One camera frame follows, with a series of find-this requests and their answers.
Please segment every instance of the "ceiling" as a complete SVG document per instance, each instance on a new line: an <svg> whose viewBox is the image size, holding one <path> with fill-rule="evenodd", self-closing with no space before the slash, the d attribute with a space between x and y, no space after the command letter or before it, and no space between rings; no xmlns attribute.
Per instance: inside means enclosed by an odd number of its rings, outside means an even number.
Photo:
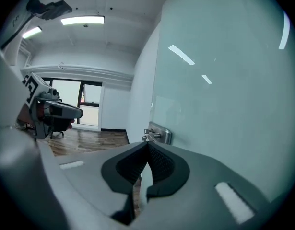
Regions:
<svg viewBox="0 0 295 230"><path fill-rule="evenodd" d="M60 0L40 0L43 4ZM95 41L105 46L140 53L155 27L166 0L64 0L73 12L50 21L33 18L29 27L40 26L42 33L29 41L35 45ZM60 19L81 15L104 15L105 24L63 26Z"/></svg>

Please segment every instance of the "baseboard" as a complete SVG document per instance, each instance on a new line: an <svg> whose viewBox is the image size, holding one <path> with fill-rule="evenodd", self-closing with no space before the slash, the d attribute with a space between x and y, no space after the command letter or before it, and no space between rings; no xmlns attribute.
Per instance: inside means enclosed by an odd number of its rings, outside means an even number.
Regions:
<svg viewBox="0 0 295 230"><path fill-rule="evenodd" d="M98 126L93 125L80 125L80 124L72 124L72 128L86 131L100 131Z"/></svg>
<svg viewBox="0 0 295 230"><path fill-rule="evenodd" d="M125 129L110 129L110 128L102 128L101 129L101 131L111 131L111 132L126 132L126 139L127 139L127 142L128 142L128 144L130 144L129 143L129 139L128 139L128 135L127 135L127 130L125 130Z"/></svg>
<svg viewBox="0 0 295 230"><path fill-rule="evenodd" d="M126 132L125 129L111 129L111 128L102 128L101 131Z"/></svg>

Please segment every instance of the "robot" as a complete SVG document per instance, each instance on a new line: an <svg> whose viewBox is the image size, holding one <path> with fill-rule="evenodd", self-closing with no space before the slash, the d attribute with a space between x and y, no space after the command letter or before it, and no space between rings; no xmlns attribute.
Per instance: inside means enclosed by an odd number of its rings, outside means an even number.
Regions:
<svg viewBox="0 0 295 230"><path fill-rule="evenodd" d="M34 138L45 139L49 134L52 138L53 131L66 131L72 119L82 117L83 111L80 108L63 103L57 90L36 74L31 73L23 84L30 92L25 104L35 123ZM41 120L37 117L38 103L44 107L44 117Z"/></svg>
<svg viewBox="0 0 295 230"><path fill-rule="evenodd" d="M11 129L23 104L29 107L38 139L52 129L64 130L70 119L83 115L81 109L62 103L58 90L37 75L32 73L23 85L8 69L1 49L31 17L27 9L31 1L38 4L37 0L22 0L0 35L0 183L14 210L30 226L60 230L257 229L275 213L285 194L269 202L252 183L208 156L146 140L55 158L48 145ZM51 4L34 13L53 18L51 14L70 11L65 3L60 5ZM12 25L17 16L18 23ZM43 120L36 117L39 102L44 104ZM147 188L148 204L135 218L132 186L147 163L153 182Z"/></svg>

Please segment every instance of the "ceiling light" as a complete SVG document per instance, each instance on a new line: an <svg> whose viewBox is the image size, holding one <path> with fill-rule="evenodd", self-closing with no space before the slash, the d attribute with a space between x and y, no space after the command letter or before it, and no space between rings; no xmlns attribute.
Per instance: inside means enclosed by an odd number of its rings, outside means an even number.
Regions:
<svg viewBox="0 0 295 230"><path fill-rule="evenodd" d="M72 17L66 18L61 20L63 25L70 25L70 24L104 24L105 17L104 16L82 16L82 17Z"/></svg>
<svg viewBox="0 0 295 230"><path fill-rule="evenodd" d="M25 32L23 34L23 38L31 37L32 35L37 34L37 33L40 33L41 31L42 31L41 27L39 27L39 26L38 27L35 27L35 28L29 30L28 32Z"/></svg>
<svg viewBox="0 0 295 230"><path fill-rule="evenodd" d="M206 75L202 75L202 77L206 80L207 83L212 84L209 78Z"/></svg>
<svg viewBox="0 0 295 230"><path fill-rule="evenodd" d="M182 57L190 66L195 64L184 52L182 52L175 45L170 46L168 49L172 50L175 54Z"/></svg>
<svg viewBox="0 0 295 230"><path fill-rule="evenodd" d="M290 31L290 20L287 14L284 12L283 13L283 35L282 35L282 40L281 40L279 49L285 48L286 43L288 41L289 31Z"/></svg>

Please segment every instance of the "fluorescent light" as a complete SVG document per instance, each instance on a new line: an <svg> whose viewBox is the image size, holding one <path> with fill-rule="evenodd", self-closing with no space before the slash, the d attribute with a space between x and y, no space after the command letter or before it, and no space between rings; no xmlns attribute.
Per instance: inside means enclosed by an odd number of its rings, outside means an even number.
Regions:
<svg viewBox="0 0 295 230"><path fill-rule="evenodd" d="M195 64L184 52L182 52L175 45L170 46L168 49L172 50L175 54L182 57L190 66Z"/></svg>
<svg viewBox="0 0 295 230"><path fill-rule="evenodd" d="M218 183L215 190L224 201L236 223L242 224L254 216L252 209L225 182Z"/></svg>
<svg viewBox="0 0 295 230"><path fill-rule="evenodd" d="M28 32L25 32L23 34L23 38L31 37L32 35L37 34L37 33L40 33L41 31L42 31L41 27L39 27L39 26L38 27L35 27L35 28L29 30Z"/></svg>
<svg viewBox="0 0 295 230"><path fill-rule="evenodd" d="M206 80L207 83L212 84L209 78L206 75L202 75L202 77Z"/></svg>
<svg viewBox="0 0 295 230"><path fill-rule="evenodd" d="M281 40L279 49L285 48L286 43L288 41L289 31L290 31L290 20L287 14L284 12L283 13L283 35L282 35L282 40Z"/></svg>
<svg viewBox="0 0 295 230"><path fill-rule="evenodd" d="M81 24L81 23L93 23L93 24L104 24L105 17L104 16L82 16L82 17L72 17L61 20L63 25L70 24Z"/></svg>

